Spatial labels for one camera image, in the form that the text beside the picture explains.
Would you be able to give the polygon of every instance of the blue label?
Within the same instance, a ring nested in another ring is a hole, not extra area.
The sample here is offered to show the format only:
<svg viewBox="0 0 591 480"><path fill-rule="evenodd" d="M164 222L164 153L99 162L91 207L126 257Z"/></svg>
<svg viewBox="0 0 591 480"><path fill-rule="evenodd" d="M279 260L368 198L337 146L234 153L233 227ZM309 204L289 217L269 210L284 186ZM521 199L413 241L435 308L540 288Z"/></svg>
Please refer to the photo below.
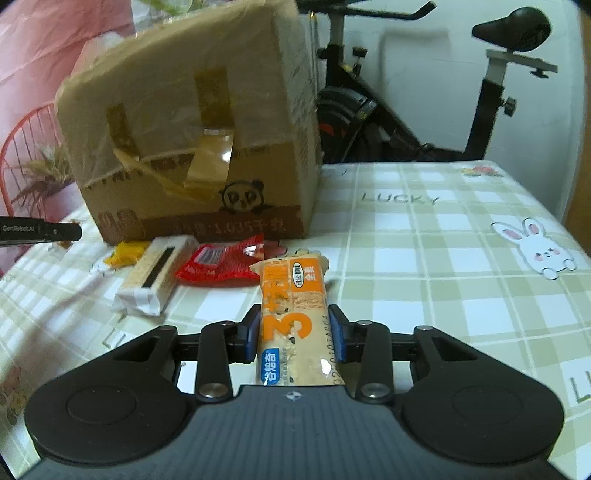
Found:
<svg viewBox="0 0 591 480"><path fill-rule="evenodd" d="M279 376L279 349L268 348L261 357L261 382L263 385L275 385Z"/></svg>

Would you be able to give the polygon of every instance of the yellow package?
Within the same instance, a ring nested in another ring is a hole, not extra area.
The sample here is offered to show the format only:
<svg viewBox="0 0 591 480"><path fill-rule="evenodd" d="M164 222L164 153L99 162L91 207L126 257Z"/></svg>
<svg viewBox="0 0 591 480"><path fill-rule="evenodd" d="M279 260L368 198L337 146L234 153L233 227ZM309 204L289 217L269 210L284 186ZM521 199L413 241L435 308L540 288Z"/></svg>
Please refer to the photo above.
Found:
<svg viewBox="0 0 591 480"><path fill-rule="evenodd" d="M257 383L279 386L343 385L336 370L320 254L254 264L261 278L262 319Z"/></svg>
<svg viewBox="0 0 591 480"><path fill-rule="evenodd" d="M117 269L135 265L151 242L121 242L113 254L104 260L108 267Z"/></svg>

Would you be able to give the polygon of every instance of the panda drawing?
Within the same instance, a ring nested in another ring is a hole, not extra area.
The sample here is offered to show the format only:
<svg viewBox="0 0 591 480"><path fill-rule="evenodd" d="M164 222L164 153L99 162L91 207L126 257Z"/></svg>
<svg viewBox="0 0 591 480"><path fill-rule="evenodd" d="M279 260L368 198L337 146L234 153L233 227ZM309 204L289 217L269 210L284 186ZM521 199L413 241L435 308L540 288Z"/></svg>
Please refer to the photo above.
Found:
<svg viewBox="0 0 591 480"><path fill-rule="evenodd" d="M226 185L220 190L223 206L220 210L230 213L261 213L263 210L272 208L273 205L266 205L262 191L265 184L260 180L237 180Z"/></svg>

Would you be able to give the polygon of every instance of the exercise bike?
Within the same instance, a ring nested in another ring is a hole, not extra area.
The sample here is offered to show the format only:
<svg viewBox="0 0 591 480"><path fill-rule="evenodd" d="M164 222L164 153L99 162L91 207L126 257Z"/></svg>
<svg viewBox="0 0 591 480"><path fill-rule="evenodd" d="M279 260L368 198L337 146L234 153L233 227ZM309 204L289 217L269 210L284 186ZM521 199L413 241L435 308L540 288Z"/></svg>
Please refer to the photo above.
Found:
<svg viewBox="0 0 591 480"><path fill-rule="evenodd" d="M515 10L505 18L476 25L472 36L505 51L487 50L488 69L482 80L470 135L463 151L421 142L387 103L360 77L367 49L353 48L352 66L343 62L345 17L361 16L393 20L419 20L436 8L432 2L415 13L382 12L350 8L363 0L298 0L301 13L329 16L330 40L317 58L326 61L326 84L316 102L325 163L376 161L461 161L484 158L499 108L513 116L514 98L502 98L509 63L530 67L538 78L558 73L556 65L514 52L531 51L548 39L552 27L543 12L533 7Z"/></svg>

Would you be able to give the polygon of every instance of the white wall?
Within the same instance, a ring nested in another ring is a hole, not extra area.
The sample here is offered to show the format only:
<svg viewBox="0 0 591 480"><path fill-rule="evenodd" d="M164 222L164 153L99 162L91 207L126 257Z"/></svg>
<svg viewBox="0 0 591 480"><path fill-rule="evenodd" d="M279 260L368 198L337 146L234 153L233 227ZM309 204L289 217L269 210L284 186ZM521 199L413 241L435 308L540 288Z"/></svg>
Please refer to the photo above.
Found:
<svg viewBox="0 0 591 480"><path fill-rule="evenodd" d="M434 0L437 8L414 22L350 17L345 24L346 60L351 47L369 53L362 76L385 96L425 142L463 150L472 124L487 48L472 37L478 23L519 7L545 12L553 32L534 57L558 64L549 79L509 65L505 96L517 99L513 118L498 116L487 158L510 172L561 218L576 170L583 119L583 52L571 0ZM370 0L353 7L415 11L422 0ZM329 22L319 15L321 46Z"/></svg>

